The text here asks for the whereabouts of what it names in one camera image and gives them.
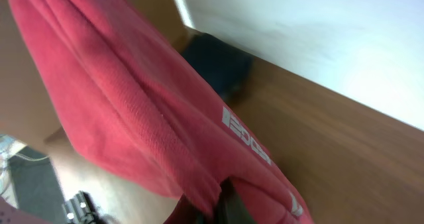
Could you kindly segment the orange red printed t-shirt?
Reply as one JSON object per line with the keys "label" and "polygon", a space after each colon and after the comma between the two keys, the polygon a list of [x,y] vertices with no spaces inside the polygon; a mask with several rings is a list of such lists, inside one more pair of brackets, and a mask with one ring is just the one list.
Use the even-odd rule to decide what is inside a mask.
{"label": "orange red printed t-shirt", "polygon": [[311,223],[269,152],[125,0],[8,0],[75,150],[178,199],[169,223],[217,223],[229,179],[256,223]]}

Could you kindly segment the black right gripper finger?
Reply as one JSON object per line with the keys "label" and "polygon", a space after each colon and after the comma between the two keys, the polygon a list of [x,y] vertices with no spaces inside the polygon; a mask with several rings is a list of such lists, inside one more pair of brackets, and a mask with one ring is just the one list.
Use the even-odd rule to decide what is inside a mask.
{"label": "black right gripper finger", "polygon": [[226,179],[221,183],[221,193],[217,204],[218,224],[255,224],[233,183]]}

